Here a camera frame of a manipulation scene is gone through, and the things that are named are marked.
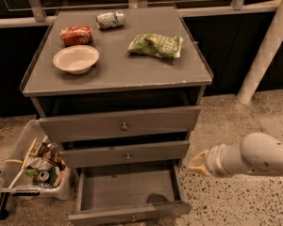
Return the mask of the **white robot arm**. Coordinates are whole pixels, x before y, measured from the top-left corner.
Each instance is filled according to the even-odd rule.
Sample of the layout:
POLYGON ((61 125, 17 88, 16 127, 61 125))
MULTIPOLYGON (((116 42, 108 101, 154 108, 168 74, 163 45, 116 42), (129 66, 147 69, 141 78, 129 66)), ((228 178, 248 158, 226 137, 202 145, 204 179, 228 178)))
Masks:
POLYGON ((188 162, 188 168, 218 178, 236 174, 283 176, 283 142, 264 133, 252 133, 238 144, 221 144, 201 152, 188 162))

